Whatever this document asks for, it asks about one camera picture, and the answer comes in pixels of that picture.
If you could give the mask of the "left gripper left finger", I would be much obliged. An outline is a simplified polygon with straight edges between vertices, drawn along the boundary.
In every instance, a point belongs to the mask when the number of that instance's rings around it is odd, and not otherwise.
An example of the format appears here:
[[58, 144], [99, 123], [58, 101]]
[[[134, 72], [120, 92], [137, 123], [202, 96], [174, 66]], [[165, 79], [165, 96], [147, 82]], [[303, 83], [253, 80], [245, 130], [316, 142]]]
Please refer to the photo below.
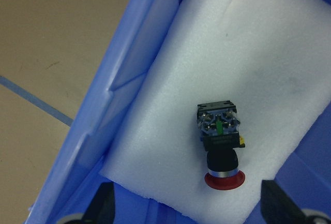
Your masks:
[[115, 219], [114, 184], [101, 183], [84, 213], [65, 216], [59, 223], [113, 223]]

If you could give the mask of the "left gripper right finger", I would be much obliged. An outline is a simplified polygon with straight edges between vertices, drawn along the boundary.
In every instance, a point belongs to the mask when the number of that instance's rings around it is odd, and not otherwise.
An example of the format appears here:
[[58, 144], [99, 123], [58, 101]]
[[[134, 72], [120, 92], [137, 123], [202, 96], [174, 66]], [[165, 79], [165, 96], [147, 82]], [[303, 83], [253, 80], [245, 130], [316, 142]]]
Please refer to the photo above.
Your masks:
[[266, 223], [330, 223], [323, 212], [299, 208], [274, 180], [261, 182], [260, 211]]

